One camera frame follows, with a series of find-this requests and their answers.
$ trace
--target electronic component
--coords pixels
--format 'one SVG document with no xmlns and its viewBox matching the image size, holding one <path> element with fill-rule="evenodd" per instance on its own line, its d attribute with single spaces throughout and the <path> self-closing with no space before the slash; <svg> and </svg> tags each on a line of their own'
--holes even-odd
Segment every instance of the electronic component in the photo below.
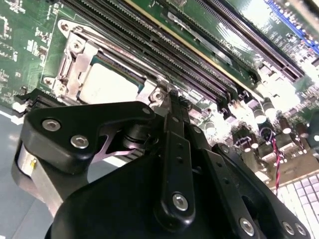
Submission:
<svg viewBox="0 0 319 239">
<path fill-rule="evenodd" d="M 214 135 L 216 133 L 215 124 L 211 121 L 205 124 L 205 129 L 208 135 Z"/>
<path fill-rule="evenodd" d="M 291 139 L 289 134 L 281 133 L 274 137 L 276 139 L 278 150 L 283 152 L 285 155 L 299 148 L 298 145 L 296 145 L 294 141 Z M 271 144 L 268 144 L 268 145 L 263 144 L 259 146 L 258 151 L 259 151 L 260 157 L 264 161 L 270 162 L 276 157 L 274 153 L 274 149 Z"/>
<path fill-rule="evenodd" d="M 265 116 L 264 111 L 262 110 L 260 106 L 256 107 L 253 112 L 254 112 L 256 123 L 261 124 L 266 121 L 267 118 Z"/>
<path fill-rule="evenodd" d="M 257 137 L 254 133 L 250 133 L 250 138 L 251 138 L 251 141 L 250 141 L 250 145 L 253 149 L 256 149 L 258 148 L 259 144 L 258 144 L 258 140 L 257 140 Z"/>
<path fill-rule="evenodd" d="M 289 122 L 286 118 L 280 117 L 278 119 L 279 125 L 281 127 L 281 130 L 284 134 L 290 134 L 291 133 L 291 127 L 289 125 Z"/>
<path fill-rule="evenodd" d="M 265 98 L 264 102 L 263 102 L 263 109 L 265 112 L 265 115 L 271 119 L 273 119 L 274 117 L 276 117 L 276 109 L 273 105 L 273 103 L 271 102 L 271 100 L 269 98 Z"/>
<path fill-rule="evenodd" d="M 245 126 L 241 126 L 240 129 L 233 133 L 233 142 L 236 147 L 243 147 L 245 151 L 250 150 L 250 132 Z"/>
<path fill-rule="evenodd" d="M 299 122 L 295 125 L 295 130 L 300 138 L 308 138 L 309 134 L 304 123 Z"/>
<path fill-rule="evenodd" d="M 194 104 L 189 104 L 188 114 L 197 120 L 201 120 L 203 118 L 203 115 L 201 114 L 201 108 Z"/>
<path fill-rule="evenodd" d="M 318 66 L 319 66 L 319 58 L 317 58 L 316 60 L 314 60 L 311 64 L 312 64 L 314 67 L 318 67 Z"/>
<path fill-rule="evenodd" d="M 264 123 L 258 125 L 259 135 L 260 137 L 266 141 L 266 143 L 270 143 L 272 138 L 275 136 L 275 130 L 273 125 L 266 120 Z"/>
</svg>

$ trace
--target metal cylinder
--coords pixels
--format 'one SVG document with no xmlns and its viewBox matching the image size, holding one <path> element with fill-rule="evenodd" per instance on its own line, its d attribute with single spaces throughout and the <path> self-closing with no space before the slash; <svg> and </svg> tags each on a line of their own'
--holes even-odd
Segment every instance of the metal cylinder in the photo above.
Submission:
<svg viewBox="0 0 319 239">
<path fill-rule="evenodd" d="M 205 124 L 206 133 L 209 135 L 214 135 L 216 133 L 216 128 L 213 122 L 209 121 Z"/>
<path fill-rule="evenodd" d="M 300 138 L 308 138 L 307 127 L 304 123 L 297 123 L 295 126 L 296 132 Z"/>
<path fill-rule="evenodd" d="M 250 141 L 250 145 L 253 149 L 256 149 L 258 148 L 259 144 L 258 144 L 258 140 L 257 140 L 257 137 L 254 133 L 251 133 L 250 134 L 250 138 L 251 138 L 251 141 Z"/>
<path fill-rule="evenodd" d="M 261 124 L 266 121 L 266 116 L 264 111 L 261 108 L 254 109 L 254 117 L 256 120 L 256 123 Z"/>
<path fill-rule="evenodd" d="M 276 109 L 269 98 L 265 98 L 265 101 L 263 102 L 263 109 L 267 117 L 273 118 L 276 116 Z"/>
<path fill-rule="evenodd" d="M 279 125 L 281 127 L 281 130 L 283 131 L 284 134 L 290 134 L 291 133 L 291 127 L 288 123 L 288 120 L 284 117 L 280 118 L 279 120 Z"/>
<path fill-rule="evenodd" d="M 249 143 L 249 142 L 243 144 L 242 147 L 243 147 L 243 150 L 244 150 L 245 153 L 248 153 L 248 152 L 251 151 L 250 143 Z"/>
</svg>

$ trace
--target black metal arm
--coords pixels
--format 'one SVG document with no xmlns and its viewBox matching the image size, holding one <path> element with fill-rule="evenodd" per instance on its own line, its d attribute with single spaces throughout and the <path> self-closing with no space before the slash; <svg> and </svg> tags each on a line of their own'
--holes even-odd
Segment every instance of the black metal arm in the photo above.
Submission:
<svg viewBox="0 0 319 239">
<path fill-rule="evenodd" d="M 169 93 L 163 118 L 140 102 L 41 109 L 23 125 L 16 183 L 47 204 L 48 239 L 308 239 L 237 153 L 210 147 Z M 88 184 L 92 162 L 144 156 Z"/>
</svg>

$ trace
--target bolt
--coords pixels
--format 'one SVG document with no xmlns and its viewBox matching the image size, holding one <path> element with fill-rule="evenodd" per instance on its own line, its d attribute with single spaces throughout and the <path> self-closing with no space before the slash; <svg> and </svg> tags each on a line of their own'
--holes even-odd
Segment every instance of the bolt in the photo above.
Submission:
<svg viewBox="0 0 319 239">
<path fill-rule="evenodd" d="M 42 127 L 47 131 L 55 132 L 61 128 L 61 125 L 58 121 L 53 119 L 46 119 L 42 122 Z"/>
<path fill-rule="evenodd" d="M 195 130 L 196 133 L 201 133 L 200 128 L 198 128 L 198 127 L 196 127 L 196 126 L 194 126 L 194 130 Z"/>
<path fill-rule="evenodd" d="M 155 98 L 158 99 L 158 100 L 161 100 L 162 97 L 163 97 L 163 94 L 162 94 L 162 93 L 157 93 L 157 94 L 155 95 Z"/>
<path fill-rule="evenodd" d="M 81 42 L 75 40 L 70 42 L 69 48 L 70 51 L 79 54 L 84 50 L 84 45 Z"/>
<path fill-rule="evenodd" d="M 79 149 L 85 149 L 89 146 L 89 141 L 82 135 L 75 135 L 71 138 L 71 144 Z"/>
<path fill-rule="evenodd" d="M 226 144 L 221 144 L 220 148 L 224 153 L 229 153 L 229 147 Z"/>
<path fill-rule="evenodd" d="M 284 229 L 286 230 L 286 232 L 288 232 L 290 235 L 295 234 L 294 229 L 288 223 L 283 222 L 283 226 L 284 226 Z"/>
<path fill-rule="evenodd" d="M 297 228 L 297 230 L 299 231 L 299 233 L 303 236 L 306 236 L 307 235 L 307 232 L 306 230 L 298 223 L 295 223 L 295 226 Z"/>
<path fill-rule="evenodd" d="M 151 111 L 147 108 L 143 108 L 143 112 L 148 115 L 151 113 Z"/>
<path fill-rule="evenodd" d="M 253 225 L 246 218 L 241 218 L 239 224 L 247 235 L 252 237 L 255 234 Z"/>
<path fill-rule="evenodd" d="M 188 201 L 182 194 L 174 194 L 173 203 L 174 206 L 180 211 L 186 211 L 188 209 Z"/>
<path fill-rule="evenodd" d="M 66 24 L 66 23 L 62 23 L 62 24 L 61 24 L 61 29 L 62 29 L 63 31 L 68 31 L 68 30 L 69 30 L 69 25 Z"/>
</svg>

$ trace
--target green circuit board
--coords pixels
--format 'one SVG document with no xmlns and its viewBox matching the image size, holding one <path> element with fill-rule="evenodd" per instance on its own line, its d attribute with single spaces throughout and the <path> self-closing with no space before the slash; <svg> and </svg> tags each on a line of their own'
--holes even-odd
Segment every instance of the green circuit board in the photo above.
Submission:
<svg viewBox="0 0 319 239">
<path fill-rule="evenodd" d="M 121 8 L 116 0 L 108 2 Z M 212 39 L 216 43 L 221 45 L 222 51 L 211 46 L 207 47 L 207 44 L 194 38 L 193 34 L 169 19 L 167 11 L 158 2 L 153 0 L 125 0 L 125 2 L 156 22 L 230 79 L 249 89 L 255 88 L 250 72 L 260 64 L 258 54 L 249 45 L 236 40 L 234 34 L 225 29 L 217 19 L 206 14 L 197 1 L 185 1 L 183 7 L 178 6 L 179 1 L 176 0 L 166 2 L 196 21 L 208 35 L 213 36 Z M 252 14 L 254 8 L 251 6 L 255 5 L 254 1 L 229 0 L 229 2 L 293 59 L 297 59 L 300 52 L 314 56 L 314 53 L 298 39 L 292 41 L 293 32 L 273 15 L 265 16 L 265 21 L 260 24 L 258 15 Z M 57 23 L 60 19 L 88 24 L 74 11 L 60 3 L 50 5 L 37 0 L 0 0 L 0 104 L 10 108 L 13 96 L 19 94 L 22 87 L 27 87 L 28 91 L 40 88 L 50 92 L 50 87 L 43 82 L 43 78 L 56 76 L 67 40 L 58 30 Z M 311 85 L 311 80 L 307 76 L 295 84 L 297 92 L 304 100 L 296 109 L 298 113 L 294 111 L 288 113 L 292 118 L 305 121 L 309 113 L 303 113 L 303 109 L 317 108 L 317 100 L 310 100 L 317 89 Z M 203 106 L 209 105 L 205 100 L 198 102 Z"/>
</svg>

